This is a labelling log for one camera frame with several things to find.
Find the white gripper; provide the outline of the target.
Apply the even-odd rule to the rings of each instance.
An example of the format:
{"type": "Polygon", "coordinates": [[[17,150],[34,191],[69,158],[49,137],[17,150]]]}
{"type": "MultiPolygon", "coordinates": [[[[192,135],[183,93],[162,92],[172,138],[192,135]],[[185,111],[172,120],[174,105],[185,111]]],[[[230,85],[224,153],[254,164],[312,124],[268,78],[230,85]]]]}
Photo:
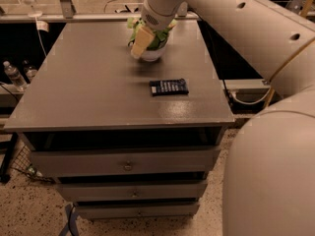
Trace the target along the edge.
{"type": "Polygon", "coordinates": [[[183,0],[144,0],[141,18],[146,26],[135,33],[131,55],[140,58],[155,39],[153,30],[164,30],[174,19],[183,0]]]}

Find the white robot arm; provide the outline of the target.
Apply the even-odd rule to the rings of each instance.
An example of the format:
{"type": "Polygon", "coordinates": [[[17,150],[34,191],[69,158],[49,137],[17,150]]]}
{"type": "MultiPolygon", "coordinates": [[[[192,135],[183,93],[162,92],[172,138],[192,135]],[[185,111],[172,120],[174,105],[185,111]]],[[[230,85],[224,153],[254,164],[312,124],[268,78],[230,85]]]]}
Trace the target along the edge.
{"type": "Polygon", "coordinates": [[[315,236],[315,28],[269,0],[144,0],[166,28],[187,3],[281,100],[252,117],[228,152],[222,236],[315,236]]]}

